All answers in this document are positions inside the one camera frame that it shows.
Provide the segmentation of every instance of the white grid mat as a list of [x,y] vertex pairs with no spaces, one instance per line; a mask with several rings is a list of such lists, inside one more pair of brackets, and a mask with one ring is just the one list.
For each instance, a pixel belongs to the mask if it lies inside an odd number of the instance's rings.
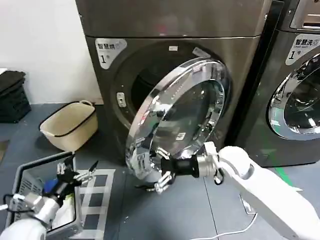
[[[80,174],[88,170],[78,170]],[[96,229],[84,229],[70,239],[95,239],[103,240],[107,222],[108,207],[111,195],[115,169],[97,169],[96,176],[107,176],[105,186],[95,186],[96,178],[88,182],[87,186],[80,187],[80,194],[84,194],[81,211],[82,221],[86,224],[87,215],[99,215]],[[89,206],[93,194],[103,194],[101,206]]]

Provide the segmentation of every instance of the basket handle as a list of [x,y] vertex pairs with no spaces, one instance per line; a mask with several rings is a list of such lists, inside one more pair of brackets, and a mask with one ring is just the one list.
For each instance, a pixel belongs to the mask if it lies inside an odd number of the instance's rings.
[[81,101],[79,101],[79,103],[85,104],[85,105],[89,105],[91,107],[94,106],[94,104],[92,102],[88,101],[88,100],[81,100]]

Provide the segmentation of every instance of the washing machine door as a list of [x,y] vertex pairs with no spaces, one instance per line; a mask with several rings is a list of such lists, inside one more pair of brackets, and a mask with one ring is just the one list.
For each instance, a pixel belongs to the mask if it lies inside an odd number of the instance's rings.
[[138,110],[126,142],[126,163],[146,182],[161,177],[165,150],[174,158],[195,154],[225,108],[228,72],[220,61],[199,57],[169,72]]
[[320,138],[320,55],[290,73],[272,96],[269,124],[289,140]]

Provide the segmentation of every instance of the blue object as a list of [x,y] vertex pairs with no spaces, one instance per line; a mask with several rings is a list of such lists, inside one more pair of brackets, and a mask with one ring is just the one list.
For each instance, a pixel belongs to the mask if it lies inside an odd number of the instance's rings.
[[43,191],[45,193],[49,193],[54,188],[54,186],[57,184],[57,182],[58,182],[57,178],[46,181],[43,186]]

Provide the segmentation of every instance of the white wall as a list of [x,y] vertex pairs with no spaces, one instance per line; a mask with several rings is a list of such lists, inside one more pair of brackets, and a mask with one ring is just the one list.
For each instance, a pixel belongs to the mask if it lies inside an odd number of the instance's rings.
[[75,0],[0,0],[0,68],[27,73],[33,104],[101,103]]

